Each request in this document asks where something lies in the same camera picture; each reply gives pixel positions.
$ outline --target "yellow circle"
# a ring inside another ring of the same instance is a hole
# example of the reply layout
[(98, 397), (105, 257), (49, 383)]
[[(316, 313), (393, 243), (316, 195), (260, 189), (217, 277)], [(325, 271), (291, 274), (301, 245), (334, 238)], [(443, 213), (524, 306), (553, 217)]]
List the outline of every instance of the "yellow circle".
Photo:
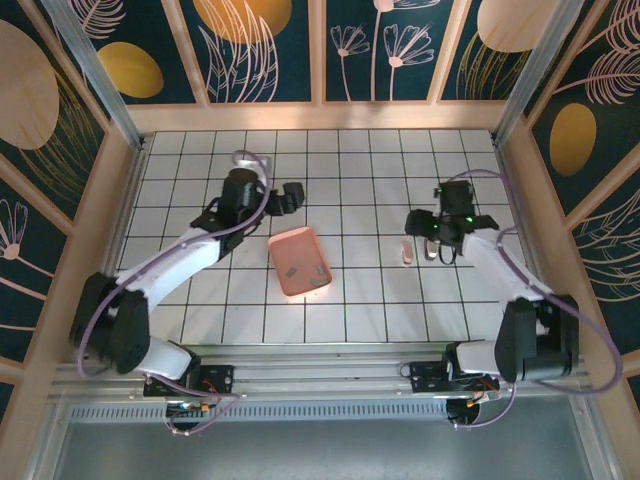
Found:
[(42, 147), (56, 128), (56, 72), (38, 44), (0, 20), (0, 138), (14, 147)]
[(551, 165), (565, 177), (584, 167), (596, 142), (596, 117), (579, 103), (570, 103), (556, 116), (551, 127)]
[(125, 95), (149, 98), (164, 86), (162, 71), (147, 52), (131, 43), (114, 42), (98, 52), (116, 88)]
[(558, 0), (482, 0), (478, 35), (498, 52), (532, 50), (555, 10)]
[(291, 18), (291, 0), (194, 0), (193, 4), (213, 33), (234, 43), (262, 40), (263, 35), (256, 31), (256, 25), (260, 28), (260, 18), (264, 19), (274, 37)]

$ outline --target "metal vent grate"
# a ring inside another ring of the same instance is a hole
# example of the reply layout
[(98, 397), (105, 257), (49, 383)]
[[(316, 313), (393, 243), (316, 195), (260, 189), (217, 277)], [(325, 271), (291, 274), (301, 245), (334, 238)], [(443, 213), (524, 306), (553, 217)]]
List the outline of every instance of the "metal vent grate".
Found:
[[(282, 420), (371, 420), (429, 419), (445, 415), (444, 401), (412, 400), (340, 400), (317, 402), (247, 402), (240, 404), (220, 421), (282, 421)], [(124, 406), (122, 404), (78, 405), (71, 411), (72, 423), (154, 423), (164, 421), (164, 404)], [(192, 412), (176, 421), (207, 419), (208, 413)]]

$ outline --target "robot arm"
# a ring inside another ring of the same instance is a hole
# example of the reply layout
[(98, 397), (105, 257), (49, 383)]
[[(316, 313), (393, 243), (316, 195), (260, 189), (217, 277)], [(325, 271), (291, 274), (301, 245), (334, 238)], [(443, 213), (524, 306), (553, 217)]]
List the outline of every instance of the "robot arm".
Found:
[[(118, 373), (139, 371), (179, 380), (187, 387), (192, 385), (197, 377), (199, 358), (182, 346), (151, 336), (149, 314), (184, 281), (231, 253), (251, 233), (251, 229), (260, 225), (264, 215), (293, 213), (304, 202), (301, 183), (283, 185), (283, 195), (278, 195), (276, 190), (268, 192), (261, 169), (254, 171), (251, 162), (240, 162), (239, 168), (232, 169), (225, 179), (221, 196), (190, 223), (190, 228), (173, 245), (114, 277), (95, 273), (87, 279), (70, 333), (75, 346), (80, 344), (89, 319), (106, 295), (133, 277), (135, 280), (100, 316), (89, 337), (88, 348), (101, 360), (113, 363)], [(264, 195), (269, 195), (265, 212), (253, 225), (220, 237), (185, 243), (189, 239), (241, 224), (256, 212)], [(144, 275), (139, 275), (138, 272), (176, 244), (184, 244), (185, 248)]]
[[(476, 215), (468, 181), (440, 184), (440, 213), (413, 210), (405, 225), (408, 235), (425, 238), (431, 259), (442, 246), (461, 255), (494, 286), (504, 310), (495, 341), (463, 342), (445, 353), (450, 378), (467, 374), (501, 376), (509, 382), (569, 375), (578, 362), (578, 320), (530, 287), (554, 295), (508, 250), (506, 255), (525, 274), (520, 279), (498, 250), (498, 225), (488, 215)], [(576, 306), (570, 296), (560, 297)]]

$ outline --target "plastic tray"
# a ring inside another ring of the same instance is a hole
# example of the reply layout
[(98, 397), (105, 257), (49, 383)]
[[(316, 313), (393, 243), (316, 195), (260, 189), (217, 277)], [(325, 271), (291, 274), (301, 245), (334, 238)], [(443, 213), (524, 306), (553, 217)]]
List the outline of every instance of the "plastic tray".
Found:
[(333, 277), (313, 228), (280, 233), (271, 237), (268, 245), (282, 293), (287, 298), (319, 294), (329, 288)]

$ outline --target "black mount plate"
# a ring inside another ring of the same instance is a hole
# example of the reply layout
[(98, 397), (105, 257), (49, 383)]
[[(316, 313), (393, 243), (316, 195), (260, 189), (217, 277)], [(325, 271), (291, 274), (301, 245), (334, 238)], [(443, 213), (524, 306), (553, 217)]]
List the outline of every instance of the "black mount plate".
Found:
[(491, 388), (500, 390), (500, 383), (490, 375), (459, 375), (449, 380), (445, 362), (411, 362), (407, 366), (407, 378), (411, 381), (413, 393), (479, 392)]
[[(203, 393), (231, 393), (234, 370), (233, 365), (201, 365), (193, 389), (201, 390)], [(143, 395), (145, 397), (185, 396), (153, 378), (150, 383), (145, 383)]]

